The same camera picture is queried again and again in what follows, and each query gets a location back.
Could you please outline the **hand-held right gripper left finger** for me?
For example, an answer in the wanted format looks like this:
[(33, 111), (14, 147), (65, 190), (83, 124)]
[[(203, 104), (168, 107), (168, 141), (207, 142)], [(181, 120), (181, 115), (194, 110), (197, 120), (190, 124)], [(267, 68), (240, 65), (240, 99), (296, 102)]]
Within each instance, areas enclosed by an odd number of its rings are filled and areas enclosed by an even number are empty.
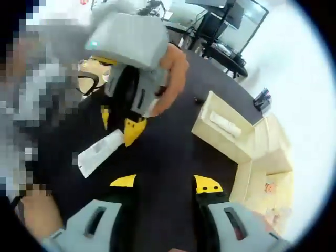
[(42, 242), (46, 251), (133, 251), (136, 175), (120, 177)]

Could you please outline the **person's right hand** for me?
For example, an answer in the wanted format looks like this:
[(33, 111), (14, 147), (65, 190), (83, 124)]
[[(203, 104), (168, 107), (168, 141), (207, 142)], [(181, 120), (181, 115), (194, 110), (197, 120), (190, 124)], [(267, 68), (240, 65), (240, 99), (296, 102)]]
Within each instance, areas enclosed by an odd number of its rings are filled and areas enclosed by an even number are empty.
[(270, 225), (270, 223), (266, 220), (266, 217), (259, 212), (252, 211), (252, 213), (263, 223), (265, 231), (268, 233), (273, 233), (278, 235), (278, 233), (274, 230), (274, 228)]

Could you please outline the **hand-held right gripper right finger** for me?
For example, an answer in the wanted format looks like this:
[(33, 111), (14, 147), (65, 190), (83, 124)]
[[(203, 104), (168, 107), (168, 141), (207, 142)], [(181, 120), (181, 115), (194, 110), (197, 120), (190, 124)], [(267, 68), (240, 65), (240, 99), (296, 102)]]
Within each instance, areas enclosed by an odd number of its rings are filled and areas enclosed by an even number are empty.
[(289, 251), (290, 242), (265, 231), (248, 208), (229, 201), (221, 185), (194, 176), (194, 232), (197, 251)]

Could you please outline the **person's left hand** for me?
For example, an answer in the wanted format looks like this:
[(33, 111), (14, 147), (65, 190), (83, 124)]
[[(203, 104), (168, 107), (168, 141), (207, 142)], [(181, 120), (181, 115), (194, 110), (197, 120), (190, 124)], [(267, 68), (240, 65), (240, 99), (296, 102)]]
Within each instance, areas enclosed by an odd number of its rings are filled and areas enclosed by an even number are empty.
[(168, 43), (166, 53), (160, 59), (160, 67), (168, 71), (169, 81), (165, 93), (162, 94), (151, 112), (152, 117), (156, 117), (168, 109), (183, 91), (189, 64), (186, 54), (176, 45)]

